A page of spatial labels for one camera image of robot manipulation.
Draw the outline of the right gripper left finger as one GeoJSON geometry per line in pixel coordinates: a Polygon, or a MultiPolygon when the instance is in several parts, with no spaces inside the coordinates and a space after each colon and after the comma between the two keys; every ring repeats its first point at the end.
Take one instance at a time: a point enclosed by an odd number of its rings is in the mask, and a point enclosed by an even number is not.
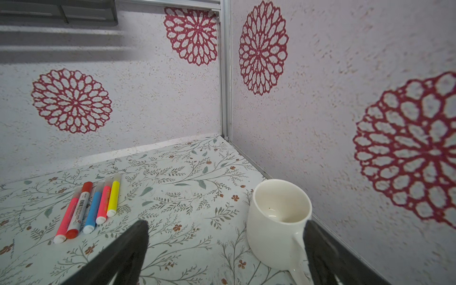
{"type": "Polygon", "coordinates": [[[148,223],[136,221],[65,285],[135,285],[148,248],[148,223]]]}

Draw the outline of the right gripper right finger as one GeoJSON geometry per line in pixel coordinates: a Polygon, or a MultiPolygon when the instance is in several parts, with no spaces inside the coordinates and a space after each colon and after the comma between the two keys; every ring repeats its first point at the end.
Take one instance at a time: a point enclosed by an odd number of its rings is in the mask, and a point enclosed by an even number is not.
{"type": "Polygon", "coordinates": [[[306,223],[303,240],[315,285],[389,283],[312,220],[306,223]]]}

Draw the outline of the pink highlighter pen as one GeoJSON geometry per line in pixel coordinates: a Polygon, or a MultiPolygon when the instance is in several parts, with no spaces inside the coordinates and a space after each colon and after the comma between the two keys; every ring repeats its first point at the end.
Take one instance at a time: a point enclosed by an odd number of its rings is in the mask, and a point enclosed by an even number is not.
{"type": "Polygon", "coordinates": [[[75,193],[73,194],[71,201],[69,203],[68,208],[66,209],[66,212],[64,214],[64,217],[62,218],[61,224],[58,228],[58,231],[53,239],[54,244],[60,244],[65,242],[66,238],[66,233],[69,227],[69,224],[71,222],[71,219],[73,217],[74,211],[76,209],[77,203],[79,201],[79,197],[82,193],[82,189],[76,190],[75,193]]]}
{"type": "Polygon", "coordinates": [[[113,178],[107,177],[102,185],[102,196],[100,199],[99,210],[97,212],[96,224],[101,225],[107,220],[107,211],[112,189],[113,178]]]}

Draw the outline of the blue highlighter pen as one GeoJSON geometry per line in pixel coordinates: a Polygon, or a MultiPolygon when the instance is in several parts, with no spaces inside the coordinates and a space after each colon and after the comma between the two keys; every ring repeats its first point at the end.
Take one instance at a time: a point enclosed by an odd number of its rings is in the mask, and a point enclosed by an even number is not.
{"type": "Polygon", "coordinates": [[[93,195],[93,199],[92,199],[92,202],[91,202],[89,214],[87,216],[87,219],[85,221],[85,225],[84,225],[84,228],[83,228],[83,233],[84,234],[91,233],[92,231],[94,231],[94,229],[96,227],[96,217],[97,217],[97,213],[98,213],[98,210],[99,210],[100,201],[101,201],[101,198],[102,198],[103,187],[104,187],[104,182],[103,181],[100,181],[97,184],[97,186],[96,186],[96,190],[95,190],[95,193],[93,195]]]}

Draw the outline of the white marker pen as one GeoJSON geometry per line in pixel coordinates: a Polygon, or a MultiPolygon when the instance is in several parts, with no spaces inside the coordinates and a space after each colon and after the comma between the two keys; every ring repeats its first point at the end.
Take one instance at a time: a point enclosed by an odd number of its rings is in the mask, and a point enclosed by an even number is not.
{"type": "Polygon", "coordinates": [[[92,182],[86,182],[82,187],[76,209],[74,211],[73,217],[70,221],[70,224],[65,235],[67,239],[76,238],[80,232],[81,224],[84,218],[84,214],[86,211],[87,203],[90,198],[92,188],[92,182]]]}

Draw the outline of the yellow highlighter pen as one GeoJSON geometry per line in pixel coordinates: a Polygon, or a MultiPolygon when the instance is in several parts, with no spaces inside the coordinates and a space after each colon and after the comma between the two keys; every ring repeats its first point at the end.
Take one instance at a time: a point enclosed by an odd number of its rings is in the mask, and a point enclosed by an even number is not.
{"type": "Polygon", "coordinates": [[[108,204],[107,217],[113,217],[117,213],[121,179],[122,175],[120,173],[114,175],[114,181],[112,183],[108,204]]]}

